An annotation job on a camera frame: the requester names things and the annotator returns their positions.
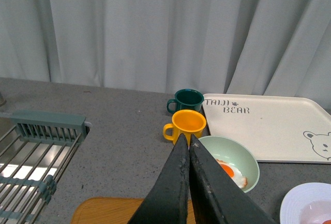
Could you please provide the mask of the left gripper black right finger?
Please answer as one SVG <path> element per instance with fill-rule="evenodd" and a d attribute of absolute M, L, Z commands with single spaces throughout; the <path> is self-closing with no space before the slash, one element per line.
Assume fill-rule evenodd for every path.
<path fill-rule="evenodd" d="M 275 223 L 191 136 L 189 184 L 196 223 Z"/>

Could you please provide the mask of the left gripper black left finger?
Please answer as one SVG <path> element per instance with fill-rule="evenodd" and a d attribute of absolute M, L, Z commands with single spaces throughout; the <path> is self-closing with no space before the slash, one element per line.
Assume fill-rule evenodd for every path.
<path fill-rule="evenodd" d="M 153 188 L 129 223 L 186 223 L 190 157 L 187 139 L 179 135 Z"/>

